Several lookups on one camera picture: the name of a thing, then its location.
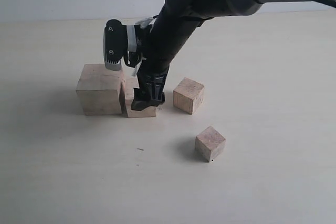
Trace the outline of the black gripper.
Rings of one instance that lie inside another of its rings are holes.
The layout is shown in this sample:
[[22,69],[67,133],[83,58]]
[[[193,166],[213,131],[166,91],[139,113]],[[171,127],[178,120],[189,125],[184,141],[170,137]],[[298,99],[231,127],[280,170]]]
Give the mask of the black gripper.
[[158,107],[165,102],[164,86],[169,67],[162,71],[152,70],[142,62],[137,72],[139,87],[134,90],[131,109],[143,111],[149,107]]

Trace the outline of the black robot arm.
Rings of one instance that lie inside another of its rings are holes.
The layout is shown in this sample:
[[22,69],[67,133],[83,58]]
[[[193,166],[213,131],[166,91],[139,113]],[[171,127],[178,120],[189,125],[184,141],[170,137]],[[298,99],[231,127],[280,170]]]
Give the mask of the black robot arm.
[[335,7],[335,0],[165,0],[155,20],[127,27],[130,55],[138,64],[139,87],[131,108],[142,111],[164,103],[164,85],[171,61],[196,28],[215,17],[249,16],[265,3],[317,2]]

